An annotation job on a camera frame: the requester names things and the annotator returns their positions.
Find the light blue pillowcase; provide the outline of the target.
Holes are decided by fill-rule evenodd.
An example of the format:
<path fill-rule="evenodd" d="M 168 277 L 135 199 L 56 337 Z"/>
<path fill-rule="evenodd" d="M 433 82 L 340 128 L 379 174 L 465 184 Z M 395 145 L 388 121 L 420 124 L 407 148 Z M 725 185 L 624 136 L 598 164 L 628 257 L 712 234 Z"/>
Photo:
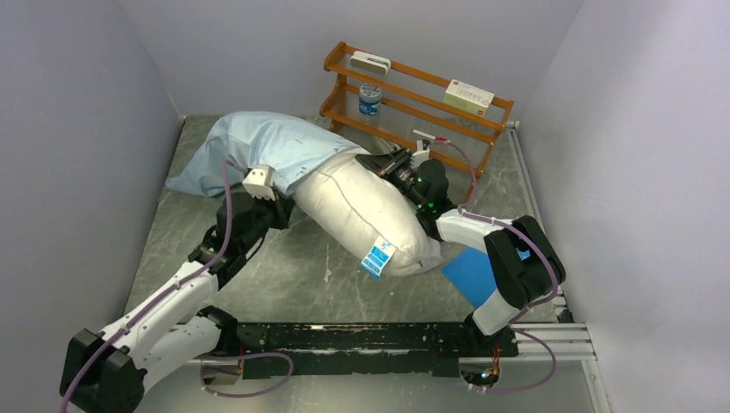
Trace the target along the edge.
<path fill-rule="evenodd" d="M 268 165 L 277 190 L 290 195 L 298 182 L 341 153 L 366 153 L 358 144 L 287 114 L 243 111 L 219 118 L 203 144 L 177 175 L 166 180 L 167 189 L 214 197 L 224 190 L 224 174 L 230 182 L 244 179 L 242 170 L 223 166 L 226 160 L 250 169 Z"/>

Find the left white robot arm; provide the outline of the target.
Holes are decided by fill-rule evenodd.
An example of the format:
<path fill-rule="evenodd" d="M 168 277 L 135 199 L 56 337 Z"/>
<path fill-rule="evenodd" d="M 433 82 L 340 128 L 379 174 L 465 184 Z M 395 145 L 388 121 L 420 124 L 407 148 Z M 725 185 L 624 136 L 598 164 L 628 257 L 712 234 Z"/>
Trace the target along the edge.
<path fill-rule="evenodd" d="M 203 302 L 253 257 L 271 229 L 288 228 L 294 201 L 226 195 L 217 222 L 177 272 L 142 304 L 98 332 L 69 342 L 60 380 L 61 411 L 132 412 L 154 385 L 199 356 L 245 354 L 238 320 Z"/>

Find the white pillow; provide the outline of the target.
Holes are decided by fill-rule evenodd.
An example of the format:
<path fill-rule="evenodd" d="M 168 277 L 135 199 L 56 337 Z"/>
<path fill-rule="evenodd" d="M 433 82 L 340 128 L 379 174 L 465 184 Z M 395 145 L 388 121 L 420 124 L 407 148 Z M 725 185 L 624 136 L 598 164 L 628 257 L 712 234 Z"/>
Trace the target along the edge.
<path fill-rule="evenodd" d="M 385 276 L 421 274 L 442 263 L 440 244 L 428 237 L 407 199 L 389 182 L 341 153 L 298 182 L 297 206 L 360 262 L 378 236 L 396 247 Z"/>

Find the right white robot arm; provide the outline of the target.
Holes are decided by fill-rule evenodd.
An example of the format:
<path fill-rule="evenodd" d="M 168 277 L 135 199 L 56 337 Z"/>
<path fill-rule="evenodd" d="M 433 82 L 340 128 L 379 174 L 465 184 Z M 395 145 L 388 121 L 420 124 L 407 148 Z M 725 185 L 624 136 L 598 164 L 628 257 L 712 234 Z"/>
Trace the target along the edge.
<path fill-rule="evenodd" d="M 474 308 L 465 320 L 472 327 L 464 335 L 467 350 L 487 355 L 498 343 L 497 333 L 557 294 L 565 268 L 535 217 L 470 213 L 449 199 L 441 161 L 430 158 L 414 166 L 412 158 L 407 149 L 356 156 L 408 200 L 429 238 L 465 246 L 442 273 Z"/>

